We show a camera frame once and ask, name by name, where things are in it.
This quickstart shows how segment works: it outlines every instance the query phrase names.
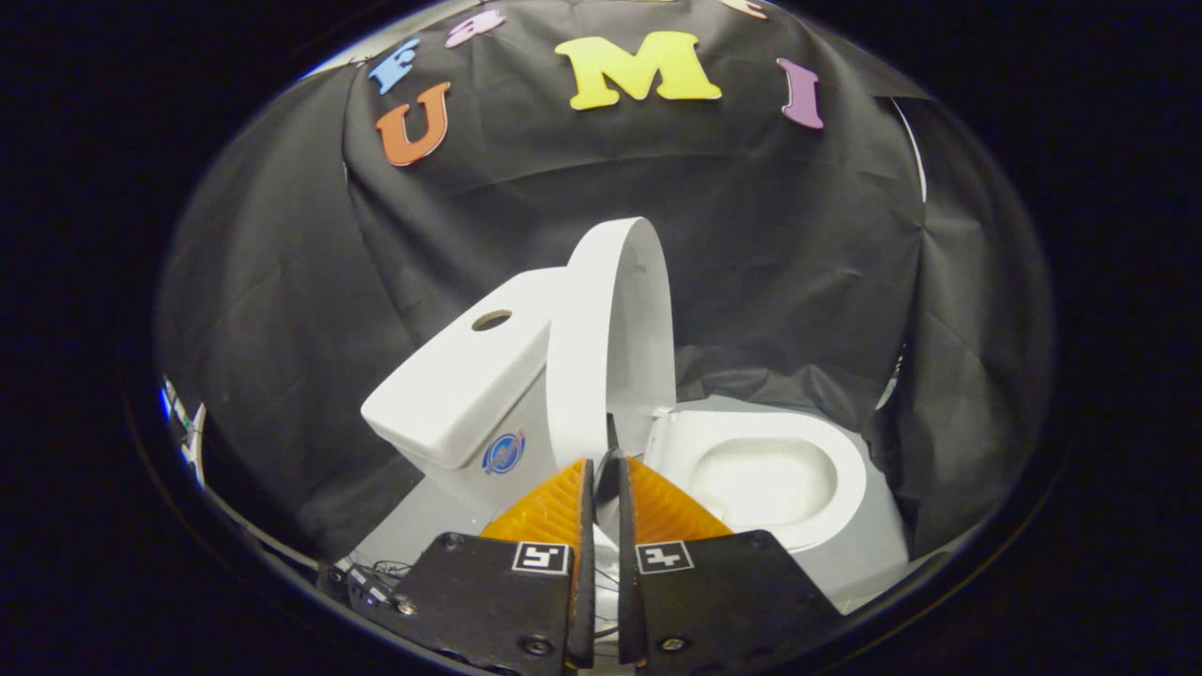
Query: hole in tank lid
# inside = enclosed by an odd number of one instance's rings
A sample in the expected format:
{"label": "hole in tank lid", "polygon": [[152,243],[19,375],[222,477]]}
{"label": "hole in tank lid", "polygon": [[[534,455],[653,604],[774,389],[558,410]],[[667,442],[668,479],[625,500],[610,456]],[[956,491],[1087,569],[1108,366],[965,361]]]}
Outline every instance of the hole in tank lid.
{"label": "hole in tank lid", "polygon": [[510,310],[494,310],[481,315],[476,321],[471,322],[471,330],[488,331],[489,328],[496,328],[508,321],[511,316],[513,316],[513,313]]}

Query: orange letter u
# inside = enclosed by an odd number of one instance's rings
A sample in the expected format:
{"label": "orange letter u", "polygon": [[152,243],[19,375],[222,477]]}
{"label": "orange letter u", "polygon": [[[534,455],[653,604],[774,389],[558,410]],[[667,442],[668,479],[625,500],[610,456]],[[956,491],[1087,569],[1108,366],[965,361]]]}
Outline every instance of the orange letter u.
{"label": "orange letter u", "polygon": [[450,82],[435,84],[417,96],[417,102],[426,108],[426,136],[411,142],[405,134],[405,113],[409,103],[403,103],[387,113],[376,123],[380,138],[383,141],[383,154],[398,167],[407,166],[434,152],[447,135],[446,91]]}

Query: black cloth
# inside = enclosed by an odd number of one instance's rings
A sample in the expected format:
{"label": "black cloth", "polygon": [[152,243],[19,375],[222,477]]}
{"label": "black cloth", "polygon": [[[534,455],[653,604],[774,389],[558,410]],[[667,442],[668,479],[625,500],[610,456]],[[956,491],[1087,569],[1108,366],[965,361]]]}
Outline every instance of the black cloth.
{"label": "black cloth", "polygon": [[[442,46],[486,10],[505,23]],[[682,401],[813,409],[863,432],[915,556],[1000,504],[1049,383],[1033,226],[917,85],[762,11],[769,22],[713,1],[488,2],[415,32],[412,71],[385,95],[369,72],[391,49],[298,83],[216,160],[165,268],[160,360],[220,421],[258,499],[304,533],[294,546],[345,555],[419,479],[358,414],[375,385],[507,278],[564,265],[589,227],[631,215],[664,243]],[[721,99],[653,87],[570,107],[557,45],[595,35],[635,53],[653,30],[697,36]],[[781,113],[778,58],[817,73],[823,129]],[[419,138],[416,97],[440,82],[444,142],[392,166],[376,120],[409,103]],[[926,203],[899,106],[929,165]],[[898,393],[875,411],[903,345]]]}

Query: toilet tank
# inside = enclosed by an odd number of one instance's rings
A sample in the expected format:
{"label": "toilet tank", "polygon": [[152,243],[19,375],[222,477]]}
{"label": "toilet tank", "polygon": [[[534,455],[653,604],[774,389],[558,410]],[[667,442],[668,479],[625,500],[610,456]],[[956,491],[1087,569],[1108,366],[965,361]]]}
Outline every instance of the toilet tank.
{"label": "toilet tank", "polygon": [[554,473],[545,368],[564,268],[524,272],[462,314],[363,402],[376,434],[486,512]]}

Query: blue letter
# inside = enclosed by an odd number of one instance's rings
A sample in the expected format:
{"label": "blue letter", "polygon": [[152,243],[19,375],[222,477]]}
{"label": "blue letter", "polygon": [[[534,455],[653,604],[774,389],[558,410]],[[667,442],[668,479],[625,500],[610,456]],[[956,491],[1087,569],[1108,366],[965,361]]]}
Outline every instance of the blue letter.
{"label": "blue letter", "polygon": [[391,57],[385,59],[379,66],[368,73],[368,77],[374,77],[380,81],[380,95],[383,96],[392,89],[393,84],[400,82],[400,78],[409,75],[409,71],[413,70],[413,66],[407,65],[413,60],[417,54],[413,52],[413,47],[421,42],[416,37],[409,42],[400,46]]}

